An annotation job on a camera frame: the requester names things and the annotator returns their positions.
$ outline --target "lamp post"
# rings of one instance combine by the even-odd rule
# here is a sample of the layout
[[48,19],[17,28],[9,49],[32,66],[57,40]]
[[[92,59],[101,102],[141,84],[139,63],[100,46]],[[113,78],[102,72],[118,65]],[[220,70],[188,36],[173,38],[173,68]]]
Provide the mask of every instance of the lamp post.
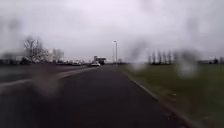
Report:
[[114,41],[115,46],[116,46],[116,64],[117,64],[117,41]]
[[114,56],[114,48],[113,48],[113,56],[112,56],[113,63],[115,62],[115,56]]

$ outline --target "green field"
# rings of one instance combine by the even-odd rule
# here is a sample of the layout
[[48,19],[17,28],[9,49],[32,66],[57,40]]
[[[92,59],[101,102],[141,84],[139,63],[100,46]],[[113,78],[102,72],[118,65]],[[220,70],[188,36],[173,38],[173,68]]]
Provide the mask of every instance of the green field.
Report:
[[203,127],[224,127],[224,65],[198,66],[192,78],[179,77],[174,65],[126,72]]

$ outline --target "asphalt road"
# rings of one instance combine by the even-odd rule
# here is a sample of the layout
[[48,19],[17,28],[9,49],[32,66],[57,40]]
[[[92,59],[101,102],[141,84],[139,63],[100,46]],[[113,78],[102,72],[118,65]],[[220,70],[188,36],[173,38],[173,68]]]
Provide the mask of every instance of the asphalt road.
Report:
[[0,67],[0,83],[12,82],[21,79],[29,79],[35,75],[36,69],[45,74],[55,74],[58,72],[66,72],[70,70],[78,70],[85,68],[84,66],[8,66]]
[[61,79],[54,98],[40,95],[31,84],[0,94],[1,128],[183,127],[181,120],[113,66]]

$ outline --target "bare tree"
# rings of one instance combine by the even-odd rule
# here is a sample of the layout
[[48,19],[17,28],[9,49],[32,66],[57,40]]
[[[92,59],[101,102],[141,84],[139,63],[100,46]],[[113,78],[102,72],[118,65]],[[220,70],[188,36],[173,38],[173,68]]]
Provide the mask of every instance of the bare tree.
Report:
[[6,52],[2,55],[3,63],[4,64],[16,64],[16,57],[15,53]]
[[163,56],[163,57],[162,57],[162,58],[163,58],[163,59],[162,59],[162,60],[163,60],[163,63],[166,64],[166,53],[163,52],[162,56]]
[[219,58],[219,62],[220,62],[220,64],[223,64],[223,63],[224,63],[224,57],[221,56],[221,57]]
[[152,63],[152,60],[151,60],[151,59],[152,59],[152,57],[151,57],[151,55],[149,54],[149,57],[148,57],[148,63],[149,63],[149,64]]
[[58,62],[60,61],[64,56],[64,52],[60,49],[53,49],[52,51],[52,57],[53,61]]
[[159,61],[159,64],[162,63],[162,53],[160,51],[158,51],[158,61]]
[[48,62],[51,60],[51,54],[49,53],[48,49],[42,49],[42,52],[39,56],[40,62]]
[[172,63],[172,53],[170,51],[167,53],[167,59],[168,59],[169,64],[171,64]]
[[30,61],[39,61],[43,57],[43,47],[40,40],[29,36],[24,41],[25,56],[30,59]]
[[153,64],[156,63],[156,54],[155,54],[155,52],[152,53],[152,63]]
[[174,53],[173,53],[173,59],[174,59],[174,63],[177,63],[177,61],[178,61],[178,52],[177,51],[175,51]]

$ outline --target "overcast sky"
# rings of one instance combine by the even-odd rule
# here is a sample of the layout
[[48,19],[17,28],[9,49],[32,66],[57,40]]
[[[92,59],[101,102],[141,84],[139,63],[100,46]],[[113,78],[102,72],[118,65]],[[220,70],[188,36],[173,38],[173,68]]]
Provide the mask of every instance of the overcast sky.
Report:
[[[35,35],[65,59],[111,60],[114,40],[119,58],[141,46],[224,56],[223,7],[223,0],[0,0],[0,50],[19,49],[17,40]],[[8,31],[15,19],[20,27]]]

